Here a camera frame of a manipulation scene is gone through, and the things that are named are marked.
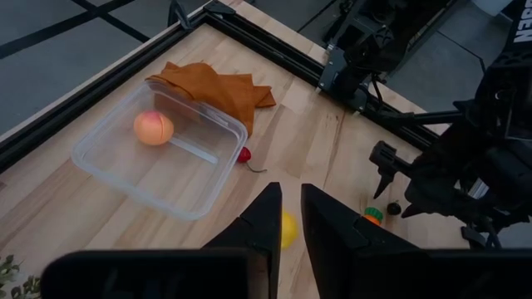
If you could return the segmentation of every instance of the yellow lemon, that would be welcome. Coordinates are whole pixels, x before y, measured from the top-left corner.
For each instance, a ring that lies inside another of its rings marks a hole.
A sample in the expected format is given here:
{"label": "yellow lemon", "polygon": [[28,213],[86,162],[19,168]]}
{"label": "yellow lemon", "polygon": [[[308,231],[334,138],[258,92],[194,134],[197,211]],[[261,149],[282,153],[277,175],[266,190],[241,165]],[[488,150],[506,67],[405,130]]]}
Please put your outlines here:
{"label": "yellow lemon", "polygon": [[298,223],[296,218],[283,210],[281,219],[281,248],[285,249],[290,246],[298,237]]}

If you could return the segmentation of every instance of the black metal frame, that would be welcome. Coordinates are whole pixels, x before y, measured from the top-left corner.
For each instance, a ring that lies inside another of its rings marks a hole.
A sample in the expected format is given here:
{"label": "black metal frame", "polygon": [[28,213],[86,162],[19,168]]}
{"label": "black metal frame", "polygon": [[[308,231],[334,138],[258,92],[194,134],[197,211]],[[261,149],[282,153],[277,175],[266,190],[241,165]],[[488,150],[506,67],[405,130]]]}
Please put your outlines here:
{"label": "black metal frame", "polygon": [[[449,0],[444,8],[441,9],[441,12],[436,14],[432,22],[426,25],[424,29],[420,32],[420,36],[412,39],[411,45],[409,45],[405,56],[395,70],[389,72],[387,76],[393,75],[395,72],[401,69],[401,67],[416,53],[417,50],[436,32],[441,24],[443,24],[456,9],[466,4],[468,0]],[[339,25],[332,26],[330,32],[326,34],[324,41],[328,44],[328,48],[341,46],[339,45],[341,37],[344,35],[344,32],[350,27],[353,26],[358,29],[360,32],[363,32],[361,39],[364,39],[375,31],[378,30],[380,24],[374,22],[372,19],[360,14],[361,8],[365,5],[364,1],[355,1],[349,11],[344,15],[340,16],[337,20]]]}
{"label": "black metal frame", "polygon": [[[241,17],[234,9],[221,2],[213,1],[205,5],[201,12],[189,19],[189,24],[191,27],[189,29],[185,29],[181,25],[171,28],[163,36],[157,38],[118,66],[113,67],[105,75],[83,87],[44,115],[2,141],[0,143],[0,172],[8,169],[54,136],[55,133],[127,81],[136,72],[150,64],[154,59],[203,24],[210,25],[232,37],[309,84],[313,86],[321,85],[320,79],[325,70],[322,64]],[[328,94],[328,96],[335,99],[334,95]],[[378,102],[375,96],[368,96],[368,102]],[[399,110],[386,103],[378,106],[379,108],[375,108],[377,105],[366,105],[360,109],[361,107],[357,105],[343,102],[349,108],[359,110],[369,120],[391,131],[419,150],[426,150],[438,138],[436,133],[422,125],[412,123],[411,125],[398,125],[394,120],[382,117],[383,113],[385,115],[401,115]]]}

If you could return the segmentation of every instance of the plastic storage box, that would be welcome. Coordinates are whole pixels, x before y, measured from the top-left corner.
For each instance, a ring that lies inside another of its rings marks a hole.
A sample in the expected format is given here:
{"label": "plastic storage box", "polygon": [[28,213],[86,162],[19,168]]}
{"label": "plastic storage box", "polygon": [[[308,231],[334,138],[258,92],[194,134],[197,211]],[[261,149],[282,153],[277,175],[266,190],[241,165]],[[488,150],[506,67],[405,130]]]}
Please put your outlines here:
{"label": "plastic storage box", "polygon": [[[164,145],[145,145],[135,118],[157,110],[174,123]],[[155,81],[122,100],[72,151],[81,169],[132,199],[179,218],[206,215],[248,138],[238,120]]]}

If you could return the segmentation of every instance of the wooden tabletop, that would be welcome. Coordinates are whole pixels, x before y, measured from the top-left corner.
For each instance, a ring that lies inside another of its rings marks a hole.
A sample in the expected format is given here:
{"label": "wooden tabletop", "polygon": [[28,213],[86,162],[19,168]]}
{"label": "wooden tabletop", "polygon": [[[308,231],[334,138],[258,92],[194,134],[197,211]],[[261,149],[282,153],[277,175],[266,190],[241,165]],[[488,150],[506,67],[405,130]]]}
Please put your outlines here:
{"label": "wooden tabletop", "polygon": [[[245,2],[230,5],[317,61],[326,61],[321,47],[280,22]],[[70,159],[74,144],[167,61],[178,65],[204,61],[221,74],[252,73],[255,84],[272,86],[278,103],[255,112],[254,133],[246,144],[253,153],[253,165],[268,172],[254,174],[236,164],[214,207],[198,221],[172,218],[138,204],[78,169]],[[400,110],[421,111],[384,86],[382,94]],[[318,186],[358,212],[367,206],[383,210],[395,200],[405,208],[408,179],[400,174],[378,199],[372,199],[379,175],[368,157],[379,140],[395,146],[403,159],[412,161],[419,154],[280,66],[203,25],[0,174],[0,256],[15,254],[23,261],[23,272],[38,274],[53,258],[83,248],[199,248],[272,181],[281,183],[283,207],[299,223],[302,183]],[[434,214],[409,219],[386,216],[382,226],[422,248],[463,248],[460,225],[455,218]],[[318,297],[301,228],[299,232],[294,244],[282,251],[279,298]]]}

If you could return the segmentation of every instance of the orange towel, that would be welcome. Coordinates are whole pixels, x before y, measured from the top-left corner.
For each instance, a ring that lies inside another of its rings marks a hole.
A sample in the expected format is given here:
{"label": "orange towel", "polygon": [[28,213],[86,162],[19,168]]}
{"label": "orange towel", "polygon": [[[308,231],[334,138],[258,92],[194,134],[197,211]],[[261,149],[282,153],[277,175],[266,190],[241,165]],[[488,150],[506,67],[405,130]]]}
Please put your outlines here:
{"label": "orange towel", "polygon": [[251,74],[218,75],[205,63],[177,66],[166,62],[159,75],[148,80],[162,81],[188,100],[203,101],[240,120],[253,133],[255,108],[275,105],[270,86],[255,86]]}

